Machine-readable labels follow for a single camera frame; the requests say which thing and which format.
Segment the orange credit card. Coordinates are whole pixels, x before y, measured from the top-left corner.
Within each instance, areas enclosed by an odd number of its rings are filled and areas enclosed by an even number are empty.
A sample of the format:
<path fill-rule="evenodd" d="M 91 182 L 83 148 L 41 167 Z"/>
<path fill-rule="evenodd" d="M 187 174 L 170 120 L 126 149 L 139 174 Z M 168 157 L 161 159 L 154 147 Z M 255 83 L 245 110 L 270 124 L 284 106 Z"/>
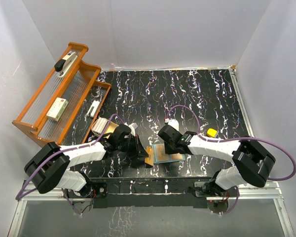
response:
<path fill-rule="evenodd" d="M 183 154 L 172 154 L 171 160 L 184 160 L 185 156 Z"/>
<path fill-rule="evenodd" d="M 155 154 L 157 161 L 167 161 L 169 160 L 169 156 L 165 153 L 165 147 L 163 144 L 155 145 Z"/>
<path fill-rule="evenodd" d="M 154 149 L 152 147 L 147 147 L 146 152 L 148 157 L 145 158 L 145 164 L 149 166 L 154 166 Z"/>

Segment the mint green card holder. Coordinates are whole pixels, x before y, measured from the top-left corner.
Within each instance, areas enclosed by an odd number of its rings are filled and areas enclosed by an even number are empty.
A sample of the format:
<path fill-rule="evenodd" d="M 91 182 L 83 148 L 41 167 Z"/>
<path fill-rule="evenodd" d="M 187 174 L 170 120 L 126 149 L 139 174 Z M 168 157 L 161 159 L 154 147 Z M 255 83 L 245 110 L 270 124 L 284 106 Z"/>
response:
<path fill-rule="evenodd" d="M 152 148 L 154 149 L 154 163 L 171 163 L 171 162 L 179 162 L 179 161 L 185 161 L 185 158 L 184 158 L 184 160 L 178 160 L 178 161 L 176 161 L 176 160 L 171 160 L 171 155 L 172 154 L 168 154 L 168 156 L 169 156 L 169 160 L 167 160 L 167 161 L 157 161 L 156 160 L 156 154 L 155 154 L 155 145 L 156 144 L 153 144 L 153 146 L 152 146 Z"/>

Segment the tan oval wooden tray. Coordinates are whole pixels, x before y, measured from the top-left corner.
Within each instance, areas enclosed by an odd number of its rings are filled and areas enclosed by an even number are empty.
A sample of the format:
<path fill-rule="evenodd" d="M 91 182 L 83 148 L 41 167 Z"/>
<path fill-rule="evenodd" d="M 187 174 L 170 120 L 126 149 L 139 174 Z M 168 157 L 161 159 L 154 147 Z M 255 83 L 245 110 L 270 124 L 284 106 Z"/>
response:
<path fill-rule="evenodd" d="M 103 134 L 113 133 L 117 127 L 118 124 L 111 122 L 106 118 L 99 117 L 91 125 L 91 131 L 96 137 L 99 137 L 102 132 Z"/>

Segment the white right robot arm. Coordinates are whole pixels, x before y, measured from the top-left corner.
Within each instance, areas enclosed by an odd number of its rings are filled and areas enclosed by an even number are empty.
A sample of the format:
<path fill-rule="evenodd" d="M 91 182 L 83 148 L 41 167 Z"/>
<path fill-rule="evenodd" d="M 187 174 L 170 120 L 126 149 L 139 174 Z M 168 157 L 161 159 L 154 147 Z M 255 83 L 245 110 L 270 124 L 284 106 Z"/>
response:
<path fill-rule="evenodd" d="M 161 128 L 158 136 L 163 140 L 168 155 L 203 155 L 233 164 L 217 171 L 209 182 L 195 188 L 195 191 L 207 195 L 221 196 L 242 184 L 263 188 L 276 162 L 261 143 L 249 138 L 235 141 L 204 138 L 192 131 L 181 134 L 168 124 Z"/>

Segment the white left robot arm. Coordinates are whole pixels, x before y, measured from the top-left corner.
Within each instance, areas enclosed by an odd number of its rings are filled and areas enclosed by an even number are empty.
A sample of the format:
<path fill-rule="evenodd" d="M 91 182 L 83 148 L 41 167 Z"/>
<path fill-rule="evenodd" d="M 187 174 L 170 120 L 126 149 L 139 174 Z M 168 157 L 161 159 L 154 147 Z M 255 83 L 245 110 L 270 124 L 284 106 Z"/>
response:
<path fill-rule="evenodd" d="M 81 163 L 102 161 L 114 152 L 124 153 L 130 159 L 147 158 L 148 153 L 135 132 L 136 128 L 136 123 L 120 124 L 113 132 L 78 145 L 59 146 L 49 142 L 25 165 L 24 171 L 40 194 L 62 188 L 87 197 L 92 191 L 87 176 L 70 168 Z"/>

